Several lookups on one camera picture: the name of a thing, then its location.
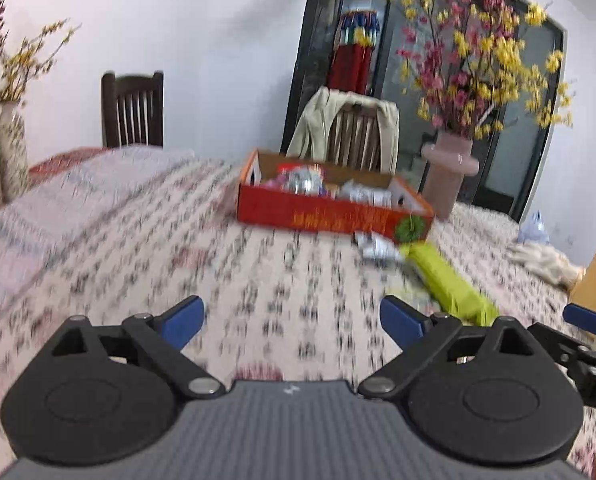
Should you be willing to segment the lime green snack packet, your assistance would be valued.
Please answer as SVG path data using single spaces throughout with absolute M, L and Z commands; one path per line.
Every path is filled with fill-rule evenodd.
M 443 312 L 473 326 L 490 326 L 499 316 L 496 306 L 467 283 L 432 244 L 403 244 L 399 250 Z

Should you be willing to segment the white work gloves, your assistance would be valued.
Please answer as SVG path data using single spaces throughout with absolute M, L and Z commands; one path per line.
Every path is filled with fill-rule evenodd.
M 512 243 L 506 248 L 506 258 L 545 283 L 566 290 L 573 289 L 586 274 L 583 266 L 575 266 L 563 252 L 551 245 Z

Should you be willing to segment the silver white snack packet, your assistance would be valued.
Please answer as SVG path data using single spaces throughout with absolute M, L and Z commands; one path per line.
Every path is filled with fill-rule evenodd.
M 383 235 L 376 232 L 357 231 L 353 237 L 364 260 L 393 263 L 404 261 L 399 247 Z

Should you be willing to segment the blue white plastic bag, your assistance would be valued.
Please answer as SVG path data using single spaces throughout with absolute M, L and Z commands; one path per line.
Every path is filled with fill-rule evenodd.
M 549 245 L 550 236 L 542 219 L 540 211 L 533 212 L 519 226 L 516 242 L 519 244 L 536 243 L 540 245 Z

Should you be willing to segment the calligraphy print tablecloth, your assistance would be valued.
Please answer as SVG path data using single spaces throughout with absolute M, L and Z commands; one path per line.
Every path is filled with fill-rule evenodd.
M 435 301 L 408 266 L 362 260 L 350 237 L 246 226 L 239 169 L 194 158 L 91 224 L 0 312 L 0 404 L 69 316 L 114 325 L 196 295 L 201 333 L 185 349 L 222 382 L 249 374 L 358 382 L 397 353 L 381 298 L 425 313 Z M 0 472 L 13 459 L 0 424 Z

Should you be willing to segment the grey patterned folded cloth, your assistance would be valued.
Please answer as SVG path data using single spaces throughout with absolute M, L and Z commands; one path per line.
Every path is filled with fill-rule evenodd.
M 0 210 L 0 312 L 77 237 L 151 181 L 195 158 L 134 145 L 97 155 Z

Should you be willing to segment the pink glass vase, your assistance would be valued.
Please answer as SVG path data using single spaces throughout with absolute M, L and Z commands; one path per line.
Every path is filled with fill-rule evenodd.
M 438 132 L 435 143 L 421 148 L 428 164 L 421 195 L 439 220 L 449 219 L 464 178 L 478 174 L 479 162 L 472 148 L 472 140 L 445 131 Z

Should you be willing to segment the orange cardboard snack box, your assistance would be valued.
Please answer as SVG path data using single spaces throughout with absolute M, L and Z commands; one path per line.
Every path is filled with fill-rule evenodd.
M 253 226 L 307 232 L 375 232 L 400 244 L 427 237 L 435 219 L 431 206 L 395 174 L 353 170 L 331 162 L 319 165 L 329 188 L 340 188 L 352 181 L 389 191 L 392 204 L 387 207 L 353 203 L 338 197 L 297 194 L 269 185 L 281 170 L 314 164 L 308 159 L 252 152 L 239 177 L 237 220 Z

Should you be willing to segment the wooden chair with jacket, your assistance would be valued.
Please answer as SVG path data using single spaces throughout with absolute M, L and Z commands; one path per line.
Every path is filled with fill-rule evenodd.
M 345 104 L 329 129 L 325 160 L 355 170 L 380 169 L 380 134 L 377 110 Z

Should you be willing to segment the beige jacket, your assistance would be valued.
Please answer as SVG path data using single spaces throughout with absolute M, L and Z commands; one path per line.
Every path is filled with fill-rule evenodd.
M 328 137 L 334 119 L 342 107 L 355 104 L 377 113 L 380 136 L 379 170 L 394 172 L 397 169 L 399 154 L 398 106 L 394 102 L 326 87 L 319 88 L 304 107 L 286 154 L 289 157 L 309 158 L 323 162 L 327 154 Z

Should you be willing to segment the dark wooden chair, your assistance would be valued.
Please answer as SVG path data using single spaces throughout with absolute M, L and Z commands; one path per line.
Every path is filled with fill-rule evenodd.
M 101 77 L 101 130 L 105 148 L 130 144 L 163 146 L 162 72 Z

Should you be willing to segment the patterned slim ceramic vase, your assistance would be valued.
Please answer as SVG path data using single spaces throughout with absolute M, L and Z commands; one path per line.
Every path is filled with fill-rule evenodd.
M 24 120 L 17 102 L 0 104 L 0 183 L 6 203 L 30 187 Z

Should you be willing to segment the red hanging tassel decoration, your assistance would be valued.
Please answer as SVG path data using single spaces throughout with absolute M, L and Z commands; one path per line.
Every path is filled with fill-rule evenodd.
M 380 22 L 376 11 L 353 10 L 342 14 L 326 87 L 365 94 L 379 36 Z

